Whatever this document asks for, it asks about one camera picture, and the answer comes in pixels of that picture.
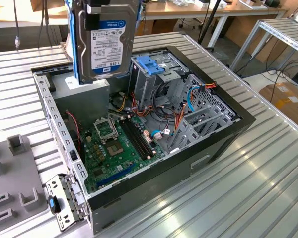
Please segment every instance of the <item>metal rack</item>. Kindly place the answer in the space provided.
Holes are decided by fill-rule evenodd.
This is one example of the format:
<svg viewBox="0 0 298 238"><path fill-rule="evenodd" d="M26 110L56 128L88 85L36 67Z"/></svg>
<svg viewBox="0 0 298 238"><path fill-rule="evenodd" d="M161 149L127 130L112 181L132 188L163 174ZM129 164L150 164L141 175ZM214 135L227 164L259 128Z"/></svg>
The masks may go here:
<svg viewBox="0 0 298 238"><path fill-rule="evenodd" d="M285 60L281 63L281 65L279 65L278 69L280 69L289 60L289 58L295 51L298 51L298 23L297 22L288 18L258 20L253 30L247 37L244 45L239 50L232 65L230 66L230 69L232 71L234 71L235 68L237 67L239 61L245 54L248 46L251 44L254 36L257 34L260 28L265 30L266 33L261 39L261 41L258 43L257 47L252 53L252 56L256 55L256 53L260 49L262 49L263 45L265 44L265 42L267 41L270 35L277 37L279 40L283 41L284 43L286 43L287 45L293 48L293 51L285 58Z"/></svg>
<svg viewBox="0 0 298 238"><path fill-rule="evenodd" d="M298 127L186 35L137 37L134 48L166 45L176 45L257 120L218 160L116 221L99 237L298 237ZM0 53L0 141L16 133L29 138L42 184L66 170L30 68L58 62L66 62L59 47ZM46 210L1 232L0 238L41 234L92 237L87 222L61 234Z"/></svg>

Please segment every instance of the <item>pcie slot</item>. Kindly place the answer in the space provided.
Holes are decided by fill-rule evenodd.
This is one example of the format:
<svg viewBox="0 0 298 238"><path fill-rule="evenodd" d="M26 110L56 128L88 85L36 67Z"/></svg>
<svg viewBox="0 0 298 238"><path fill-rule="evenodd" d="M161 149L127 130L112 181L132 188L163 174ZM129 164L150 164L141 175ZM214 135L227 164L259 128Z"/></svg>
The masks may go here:
<svg viewBox="0 0 298 238"><path fill-rule="evenodd" d="M112 175L112 176L110 176L108 178L103 179L102 181L100 181L100 182L97 183L97 187L106 185L106 184L108 184L108 183L110 183L112 181L117 180L119 177L122 177L122 176L128 174L132 170L132 168L134 166L135 166L135 164L132 164L128 168L125 168L124 170L121 170L118 173L116 173L116 174L114 174L114 175Z"/></svg>

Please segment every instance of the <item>red wire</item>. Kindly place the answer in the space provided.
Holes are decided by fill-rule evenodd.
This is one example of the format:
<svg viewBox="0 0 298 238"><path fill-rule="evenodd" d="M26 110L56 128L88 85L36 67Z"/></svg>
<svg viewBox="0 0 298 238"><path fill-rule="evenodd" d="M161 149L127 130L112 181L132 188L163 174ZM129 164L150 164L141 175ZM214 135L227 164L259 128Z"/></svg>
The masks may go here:
<svg viewBox="0 0 298 238"><path fill-rule="evenodd" d="M71 113L69 113L69 112L66 112L66 113L71 116L71 118L73 119L73 121L75 123L76 129L77 129L77 137L78 137L78 150L80 152L80 138L79 138L79 128L78 128L77 120Z"/></svg>

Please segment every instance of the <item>blue tab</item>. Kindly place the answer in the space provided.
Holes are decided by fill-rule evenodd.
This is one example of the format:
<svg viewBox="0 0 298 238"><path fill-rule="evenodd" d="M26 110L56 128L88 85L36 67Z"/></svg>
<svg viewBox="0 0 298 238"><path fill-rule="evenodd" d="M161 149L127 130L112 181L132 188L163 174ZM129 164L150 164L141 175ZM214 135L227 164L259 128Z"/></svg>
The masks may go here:
<svg viewBox="0 0 298 238"><path fill-rule="evenodd" d="M50 199L50 207L54 207L54 201L53 201L53 199Z"/></svg>
<svg viewBox="0 0 298 238"><path fill-rule="evenodd" d="M150 76L164 73L164 69L160 68L156 64L156 62L153 59L151 59L149 56L138 56L137 61L148 72Z"/></svg>

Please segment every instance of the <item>metal bracket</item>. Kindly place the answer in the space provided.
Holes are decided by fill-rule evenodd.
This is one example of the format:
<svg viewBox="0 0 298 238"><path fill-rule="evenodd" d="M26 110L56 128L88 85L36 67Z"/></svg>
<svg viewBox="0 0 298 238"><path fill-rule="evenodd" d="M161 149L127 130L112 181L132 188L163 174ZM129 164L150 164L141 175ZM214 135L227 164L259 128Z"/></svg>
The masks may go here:
<svg viewBox="0 0 298 238"><path fill-rule="evenodd" d="M74 181L73 175L56 175L46 183L46 187L49 195L56 197L56 202L60 207L61 211L56 217L61 231L87 215L85 198L79 184Z"/></svg>

